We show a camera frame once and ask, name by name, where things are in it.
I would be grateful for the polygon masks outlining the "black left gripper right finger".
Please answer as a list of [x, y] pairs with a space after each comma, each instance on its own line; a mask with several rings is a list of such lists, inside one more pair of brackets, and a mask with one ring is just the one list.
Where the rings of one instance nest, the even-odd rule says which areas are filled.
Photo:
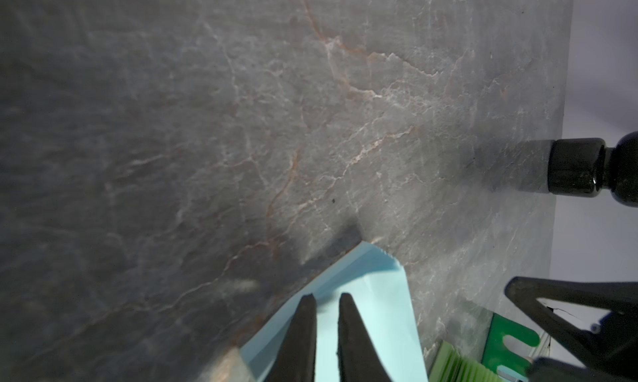
[[390, 382], [350, 293], [339, 301], [337, 356], [340, 381]]

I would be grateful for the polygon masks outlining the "light blue memo pad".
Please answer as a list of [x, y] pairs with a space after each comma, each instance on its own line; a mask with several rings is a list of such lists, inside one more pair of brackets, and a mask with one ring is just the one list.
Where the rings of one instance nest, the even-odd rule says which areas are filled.
[[256, 381], [426, 381], [405, 269], [359, 243], [240, 350]]

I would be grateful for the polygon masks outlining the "light green memo pad small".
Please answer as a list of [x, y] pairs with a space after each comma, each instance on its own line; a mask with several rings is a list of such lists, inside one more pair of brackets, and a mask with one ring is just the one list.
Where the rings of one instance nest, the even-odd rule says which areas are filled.
[[476, 360], [463, 356], [442, 341], [428, 375], [429, 382], [502, 382], [494, 372]]

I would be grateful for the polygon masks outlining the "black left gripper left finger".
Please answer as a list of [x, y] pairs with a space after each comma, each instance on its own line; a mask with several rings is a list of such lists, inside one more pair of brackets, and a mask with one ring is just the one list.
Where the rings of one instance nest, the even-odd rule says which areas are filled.
[[314, 382], [317, 350], [317, 300], [301, 298], [265, 381]]

